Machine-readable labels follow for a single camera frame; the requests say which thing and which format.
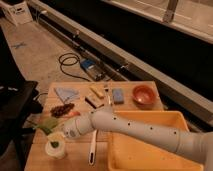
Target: utensil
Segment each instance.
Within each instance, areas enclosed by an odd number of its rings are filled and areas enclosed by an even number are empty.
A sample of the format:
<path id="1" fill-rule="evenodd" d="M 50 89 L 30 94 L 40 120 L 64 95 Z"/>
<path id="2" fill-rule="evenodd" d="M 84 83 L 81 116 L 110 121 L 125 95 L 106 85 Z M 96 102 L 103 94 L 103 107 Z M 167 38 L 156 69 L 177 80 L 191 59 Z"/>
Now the utensil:
<path id="1" fill-rule="evenodd" d="M 92 133 L 92 141 L 90 145 L 90 152 L 89 152 L 89 165 L 94 165 L 95 163 L 95 153 L 96 153 L 96 136 L 97 130 L 93 131 Z"/>

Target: red object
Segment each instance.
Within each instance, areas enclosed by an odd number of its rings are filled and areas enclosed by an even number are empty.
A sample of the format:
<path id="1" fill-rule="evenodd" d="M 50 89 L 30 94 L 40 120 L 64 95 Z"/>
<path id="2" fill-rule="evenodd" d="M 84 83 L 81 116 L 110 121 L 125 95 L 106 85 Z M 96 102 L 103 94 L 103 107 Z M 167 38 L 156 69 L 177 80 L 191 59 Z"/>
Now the red object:
<path id="1" fill-rule="evenodd" d="M 64 115 L 63 117 L 72 118 L 74 116 L 79 116 L 79 115 L 81 115 L 80 112 L 74 110 L 74 111 L 70 111 L 68 114 Z"/>
<path id="2" fill-rule="evenodd" d="M 153 89 L 146 85 L 136 86 L 133 91 L 133 99 L 139 104 L 152 104 L 156 100 Z"/>

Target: blue sponge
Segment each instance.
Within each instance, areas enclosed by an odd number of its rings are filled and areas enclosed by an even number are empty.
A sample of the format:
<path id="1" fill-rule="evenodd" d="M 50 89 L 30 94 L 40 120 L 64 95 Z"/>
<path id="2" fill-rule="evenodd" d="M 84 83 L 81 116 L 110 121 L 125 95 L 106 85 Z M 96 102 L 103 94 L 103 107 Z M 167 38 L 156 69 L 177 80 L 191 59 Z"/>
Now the blue sponge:
<path id="1" fill-rule="evenodd" d="M 114 104 L 123 104 L 124 103 L 124 96 L 123 91 L 120 88 L 112 89 L 113 101 Z"/>

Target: wooden table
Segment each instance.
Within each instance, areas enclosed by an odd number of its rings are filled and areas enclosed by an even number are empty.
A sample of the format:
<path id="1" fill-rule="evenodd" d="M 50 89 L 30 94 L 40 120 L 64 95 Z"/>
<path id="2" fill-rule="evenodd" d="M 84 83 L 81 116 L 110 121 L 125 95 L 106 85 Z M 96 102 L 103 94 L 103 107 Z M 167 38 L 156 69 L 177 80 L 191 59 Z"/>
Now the wooden table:
<path id="1" fill-rule="evenodd" d="M 75 103 L 74 110 L 78 110 L 80 113 L 85 113 L 93 110 L 93 108 L 85 102 L 84 98 L 86 95 L 91 93 L 91 85 L 95 85 L 99 90 L 104 93 L 104 84 L 109 87 L 109 94 L 112 97 L 112 88 L 122 88 L 124 94 L 124 104 L 113 105 L 115 111 L 121 110 L 163 110 L 163 105 L 161 103 L 156 85 L 154 82 L 55 82 L 52 83 L 48 96 L 44 105 L 41 120 L 50 116 L 50 109 L 57 105 L 62 105 L 61 100 L 56 95 L 54 88 L 72 88 L 78 90 L 80 93 L 80 99 L 73 101 Z M 157 95 L 157 100 L 153 105 L 137 105 L 132 100 L 132 89 L 136 85 L 145 84 L 153 88 Z M 107 98 L 103 99 L 105 104 L 108 103 Z M 87 134 L 82 136 L 77 140 L 67 140 L 66 139 L 66 151 L 67 155 L 63 159 L 54 159 L 48 156 L 44 147 L 47 142 L 47 138 L 44 133 L 37 130 L 31 146 L 31 150 L 27 159 L 25 166 L 25 171 L 83 171 L 83 170 L 94 170 L 94 171 L 104 171 L 107 169 L 107 133 L 98 132 L 97 136 L 97 151 L 96 151 L 96 161 L 94 166 L 89 166 L 88 157 L 92 134 Z"/>

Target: small object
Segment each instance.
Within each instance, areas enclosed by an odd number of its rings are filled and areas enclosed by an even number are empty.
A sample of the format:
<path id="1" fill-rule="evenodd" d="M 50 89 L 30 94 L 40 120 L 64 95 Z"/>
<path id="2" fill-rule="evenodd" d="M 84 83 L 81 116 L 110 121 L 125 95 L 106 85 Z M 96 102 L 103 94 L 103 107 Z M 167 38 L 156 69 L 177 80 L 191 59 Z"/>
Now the small object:
<path id="1" fill-rule="evenodd" d="M 149 86 L 139 85 L 133 91 L 133 99 L 139 104 L 153 104 L 156 100 L 156 95 Z"/>
<path id="2" fill-rule="evenodd" d="M 47 136 L 48 142 L 45 145 L 45 152 L 54 158 L 62 159 L 66 156 L 65 140 L 61 132 L 53 132 Z"/>
<path id="3" fill-rule="evenodd" d="M 89 59 L 82 61 L 80 66 L 95 81 L 100 81 L 105 77 L 105 72 Z"/>
<path id="4" fill-rule="evenodd" d="M 79 92 L 71 88 L 65 89 L 57 87 L 54 90 L 64 104 L 69 104 L 73 100 L 79 98 Z"/>
<path id="5" fill-rule="evenodd" d="M 91 165 L 91 166 L 94 165 L 94 163 L 95 163 L 96 136 L 97 136 L 97 130 L 93 131 L 92 141 L 91 141 L 91 145 L 90 145 L 89 165 Z"/>
<path id="6" fill-rule="evenodd" d="M 112 101 L 111 101 L 110 96 L 109 96 L 109 88 L 108 88 L 108 85 L 107 85 L 107 84 L 104 85 L 104 91 L 105 91 L 106 96 L 107 96 L 107 98 L 108 98 L 108 104 L 109 104 L 109 105 L 112 105 Z"/>
<path id="7" fill-rule="evenodd" d="M 124 103 L 124 96 L 123 91 L 120 88 L 112 89 L 113 101 L 114 104 L 123 104 Z"/>
<path id="8" fill-rule="evenodd" d="M 104 98 L 104 94 L 97 89 L 97 87 L 95 87 L 94 85 L 90 86 L 90 89 L 100 98 L 103 99 Z"/>
<path id="9" fill-rule="evenodd" d="M 79 116 L 81 115 L 80 112 L 74 110 L 74 111 L 70 111 L 68 114 L 64 115 L 65 118 L 71 118 L 74 116 Z"/>
<path id="10" fill-rule="evenodd" d="M 69 103 L 69 104 L 65 104 L 65 105 L 61 105 L 61 106 L 56 106 L 53 107 L 50 112 L 52 114 L 52 116 L 59 118 L 65 114 L 67 114 L 71 109 L 74 108 L 74 104 L 73 103 Z"/>
<path id="11" fill-rule="evenodd" d="M 104 105 L 103 102 L 98 99 L 94 94 L 87 95 L 85 97 L 85 101 L 88 102 L 95 109 Z"/>

